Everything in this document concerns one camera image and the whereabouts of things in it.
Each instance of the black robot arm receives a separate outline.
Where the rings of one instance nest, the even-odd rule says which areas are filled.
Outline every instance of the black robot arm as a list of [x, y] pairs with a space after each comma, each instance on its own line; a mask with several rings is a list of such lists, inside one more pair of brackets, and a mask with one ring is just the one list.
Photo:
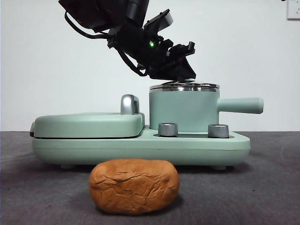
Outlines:
[[[171, 40], [158, 35], [173, 22], [169, 9], [147, 21], [143, 27], [149, 0], [60, 0], [59, 3], [65, 8], [65, 19], [73, 29], [87, 38], [107, 39], [108, 47], [115, 48], [139, 76], [149, 75], [159, 80], [195, 79], [196, 74], [186, 59], [195, 53], [195, 44], [173, 46]], [[72, 23], [67, 12], [81, 26], [101, 34], [83, 32]], [[127, 55], [138, 65], [135, 66]]]

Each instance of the silver knob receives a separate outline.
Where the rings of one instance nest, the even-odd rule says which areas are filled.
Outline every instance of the silver knob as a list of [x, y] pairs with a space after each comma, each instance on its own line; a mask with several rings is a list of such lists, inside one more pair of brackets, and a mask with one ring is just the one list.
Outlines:
[[134, 115], [139, 112], [139, 98], [134, 95], [123, 95], [121, 99], [121, 115]]
[[229, 129], [226, 124], [209, 124], [208, 125], [208, 137], [214, 138], [228, 138]]
[[163, 137], [174, 137], [178, 135], [177, 123], [160, 123], [158, 125], [158, 135]]

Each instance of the bread loaf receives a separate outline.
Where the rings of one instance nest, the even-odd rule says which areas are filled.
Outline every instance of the bread loaf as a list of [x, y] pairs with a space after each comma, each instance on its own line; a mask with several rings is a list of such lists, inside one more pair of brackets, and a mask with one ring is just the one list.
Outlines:
[[92, 170], [89, 186], [93, 202], [103, 211], [139, 215], [172, 203], [179, 176], [168, 161], [114, 159]]

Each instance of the electrical outlet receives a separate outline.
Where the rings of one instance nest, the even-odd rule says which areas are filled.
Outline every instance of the electrical outlet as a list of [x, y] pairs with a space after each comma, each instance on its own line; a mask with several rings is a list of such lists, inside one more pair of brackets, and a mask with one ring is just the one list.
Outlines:
[[287, 19], [300, 20], [300, 0], [287, 1]]

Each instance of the gray table surface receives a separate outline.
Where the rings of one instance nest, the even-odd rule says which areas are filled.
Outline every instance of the gray table surface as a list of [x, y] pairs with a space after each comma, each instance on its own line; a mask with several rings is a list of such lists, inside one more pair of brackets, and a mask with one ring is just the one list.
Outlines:
[[239, 132], [246, 162], [214, 171], [177, 166], [180, 190], [162, 211], [105, 214], [88, 191], [92, 166], [60, 169], [39, 161], [28, 132], [1, 132], [2, 225], [300, 224], [300, 132]]

